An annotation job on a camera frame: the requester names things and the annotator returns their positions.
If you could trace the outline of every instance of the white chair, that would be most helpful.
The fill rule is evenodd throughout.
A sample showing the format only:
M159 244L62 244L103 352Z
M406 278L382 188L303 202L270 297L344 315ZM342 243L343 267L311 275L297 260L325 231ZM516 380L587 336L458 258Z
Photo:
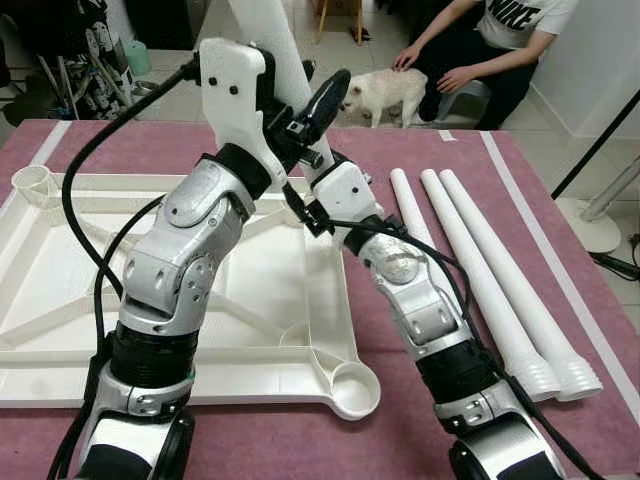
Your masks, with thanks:
M444 95L442 100L440 100L440 105L438 106L438 116L436 117L437 121L441 122L447 117L447 115L449 115L453 104L460 95L473 95L474 97L489 99L491 98L491 89L480 80L473 80L457 92L452 93L451 95Z

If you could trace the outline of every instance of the table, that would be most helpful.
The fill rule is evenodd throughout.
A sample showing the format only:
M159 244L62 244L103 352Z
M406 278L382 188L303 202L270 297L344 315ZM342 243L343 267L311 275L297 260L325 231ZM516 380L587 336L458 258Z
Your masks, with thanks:
M104 122L73 122L47 161L54 172L66 165ZM0 199L14 171L27 165L56 126L24 122L0 151ZM340 129L329 132L334 148L362 166L387 212L396 213L389 182L392 168L407 172L436 245L449 246L418 181L424 168L452 168L549 307L575 349L593 366L604 391L593 398L542 409L601 473L638 471L638 420L631 414L585 330L559 291L529 231L484 147L480 134L434 130ZM621 306L581 248L540 180L507 133L493 137L509 170L568 269L626 374L638 385L639 349ZM206 124L134 122L87 161L92 173L186 174L202 152L215 152ZM382 400L368 418L348 423L322 405L194 407L196 434L189 479L417 479L453 478L447 451L453 439L432 412L432 399L395 332L386 300L369 273L345 254L349 301L361 359L377 374ZM479 318L477 310L474 318ZM478 322L490 343L483 323ZM0 411L3 477L44 478L72 410ZM577 471L561 456L569 476Z

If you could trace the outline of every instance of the white tape strip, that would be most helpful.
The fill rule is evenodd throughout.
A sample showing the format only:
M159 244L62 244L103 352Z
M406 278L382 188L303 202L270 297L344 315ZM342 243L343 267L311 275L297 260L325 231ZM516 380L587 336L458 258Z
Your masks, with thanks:
M567 300L578 317L582 328L587 333L587 336L600 355L609 375L611 375L611 378L618 387L620 395L631 411L631 415L636 420L636 423L640 425L640 395L638 395L638 391L633 386L627 372L625 372L624 368L620 364L620 360L618 360L618 357L611 348L611 345L609 345L607 338L602 333L602 330L595 318L593 318L591 311L589 311L589 307L587 307L587 304L584 302L578 288L569 276L567 269L560 261L558 254L551 245L547 235L544 233L540 223L538 223L531 207L529 207L524 195L522 195L520 187L518 187L518 184L507 168L507 164L505 163L496 142L491 136L491 133L481 132L480 134L482 135L482 140L489 152L489 156L502 179L502 183L504 183L513 203L516 205L518 212L520 212L524 223L529 228L529 232L531 232L540 252L542 252L547 265L556 277L562 292L567 297Z
M70 126L71 122L68 120L59 121L56 126L53 127L53 130L51 130L44 143L40 145L40 148L33 156L33 159L31 159L30 165L44 165L60 143L60 140L62 140L62 137L64 137L64 134L67 133Z
M443 142L456 141L455 137L451 135L451 132L449 130L438 130L438 133L440 134L440 138L442 139Z

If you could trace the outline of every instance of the black pants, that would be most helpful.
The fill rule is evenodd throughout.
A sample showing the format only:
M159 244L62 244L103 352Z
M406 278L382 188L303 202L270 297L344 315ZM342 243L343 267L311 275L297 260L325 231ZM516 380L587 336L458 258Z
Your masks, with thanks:
M445 73L456 67L491 60L508 51L487 45L477 30L448 31L434 38L422 49L420 57L413 65L429 78L425 96L418 109L420 117L425 121L436 118L442 97L437 90L437 83ZM529 82L537 66L536 62L478 79L491 89L491 100L476 126L478 130L500 128L527 94Z

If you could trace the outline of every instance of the black pole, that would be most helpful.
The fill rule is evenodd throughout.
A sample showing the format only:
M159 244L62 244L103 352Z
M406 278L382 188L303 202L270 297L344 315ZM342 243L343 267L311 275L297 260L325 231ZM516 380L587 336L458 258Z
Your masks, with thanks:
M609 140L609 137L613 135L613 132L620 126L622 122L629 116L634 107L640 102L640 90L636 92L636 94L629 100L629 102L624 106L624 108L620 111L618 116L613 119L613 122L607 127L607 129L602 132L602 135L596 140L596 142L591 146L591 148L584 154L582 159L576 164L575 167L569 172L569 174L564 177L564 180L560 182L560 185L556 187L556 189L551 194L551 198L554 200L558 198L562 192L569 186L571 182L578 176L578 174L582 171L584 167L587 166L589 160L593 158L593 156L598 153L598 150L602 148L604 142Z

